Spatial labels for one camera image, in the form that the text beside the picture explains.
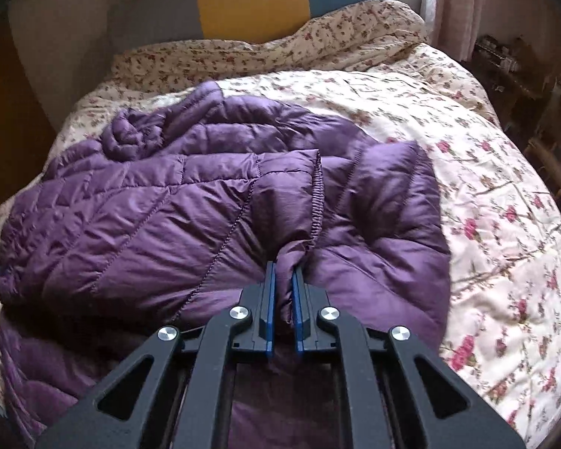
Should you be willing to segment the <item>small-floral pillow bedding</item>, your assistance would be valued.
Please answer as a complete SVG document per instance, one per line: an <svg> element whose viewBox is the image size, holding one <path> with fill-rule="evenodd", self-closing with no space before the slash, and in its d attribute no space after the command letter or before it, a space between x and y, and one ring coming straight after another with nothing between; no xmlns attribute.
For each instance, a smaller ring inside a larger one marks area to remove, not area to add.
<svg viewBox="0 0 561 449"><path fill-rule="evenodd" d="M139 92L176 92L208 79L279 71L367 71L427 47L426 26L407 4L367 0L313 18L264 43L193 40L117 55L110 80Z"/></svg>

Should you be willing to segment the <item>pink curtain right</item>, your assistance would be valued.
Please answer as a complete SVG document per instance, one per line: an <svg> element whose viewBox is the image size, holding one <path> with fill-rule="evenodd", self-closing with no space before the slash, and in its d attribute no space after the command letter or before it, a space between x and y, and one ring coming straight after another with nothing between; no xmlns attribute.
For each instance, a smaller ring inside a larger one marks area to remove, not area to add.
<svg viewBox="0 0 561 449"><path fill-rule="evenodd" d="M484 0L436 0L433 46L456 61L467 61L479 33Z"/></svg>

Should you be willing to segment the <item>rattan chair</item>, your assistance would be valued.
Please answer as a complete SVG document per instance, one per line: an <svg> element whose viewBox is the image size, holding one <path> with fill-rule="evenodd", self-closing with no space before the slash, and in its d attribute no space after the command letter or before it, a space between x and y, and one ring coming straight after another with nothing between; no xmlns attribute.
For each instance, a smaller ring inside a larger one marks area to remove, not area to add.
<svg viewBox="0 0 561 449"><path fill-rule="evenodd" d="M544 114L523 151L534 159L537 172L556 200L561 198L561 117Z"/></svg>

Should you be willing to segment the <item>cluttered wooden side table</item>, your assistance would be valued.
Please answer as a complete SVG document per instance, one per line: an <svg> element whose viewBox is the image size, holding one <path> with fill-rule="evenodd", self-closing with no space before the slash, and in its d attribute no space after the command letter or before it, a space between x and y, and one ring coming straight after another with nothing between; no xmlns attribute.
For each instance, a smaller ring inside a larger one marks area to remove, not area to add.
<svg viewBox="0 0 561 449"><path fill-rule="evenodd" d="M538 124L554 89L554 70L521 37L508 44L489 34L479 37L468 65L504 129Z"/></svg>

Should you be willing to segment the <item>purple quilted down jacket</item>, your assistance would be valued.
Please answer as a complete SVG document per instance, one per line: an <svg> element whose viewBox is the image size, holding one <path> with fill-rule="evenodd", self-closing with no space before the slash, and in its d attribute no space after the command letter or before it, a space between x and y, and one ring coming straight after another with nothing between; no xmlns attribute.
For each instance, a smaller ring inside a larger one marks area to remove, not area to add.
<svg viewBox="0 0 561 449"><path fill-rule="evenodd" d="M233 448L336 446L332 378L299 364L291 277L437 349L450 250L430 158L351 120L215 83L124 110L20 193L1 232L4 404L28 445L161 326L203 326L276 264L275 358L238 371Z"/></svg>

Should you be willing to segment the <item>floral cream bed quilt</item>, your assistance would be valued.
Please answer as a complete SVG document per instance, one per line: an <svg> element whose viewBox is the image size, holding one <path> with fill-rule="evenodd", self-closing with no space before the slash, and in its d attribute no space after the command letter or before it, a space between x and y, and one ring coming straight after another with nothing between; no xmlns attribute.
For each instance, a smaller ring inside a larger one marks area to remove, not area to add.
<svg viewBox="0 0 561 449"><path fill-rule="evenodd" d="M226 95L299 104L353 120L381 143L413 140L427 150L451 251L441 358L528 447L561 446L561 212L478 81L429 45L367 71L215 81ZM77 103L52 153L96 137L124 107L155 110L195 86L158 94L109 77Z"/></svg>

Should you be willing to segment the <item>wooden wardrobe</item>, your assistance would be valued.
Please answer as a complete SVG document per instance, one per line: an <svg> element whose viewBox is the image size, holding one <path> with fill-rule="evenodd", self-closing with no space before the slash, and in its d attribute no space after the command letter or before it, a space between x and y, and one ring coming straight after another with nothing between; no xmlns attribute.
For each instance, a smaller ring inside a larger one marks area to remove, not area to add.
<svg viewBox="0 0 561 449"><path fill-rule="evenodd" d="M40 173L54 129L20 62L8 17L0 17L0 205Z"/></svg>

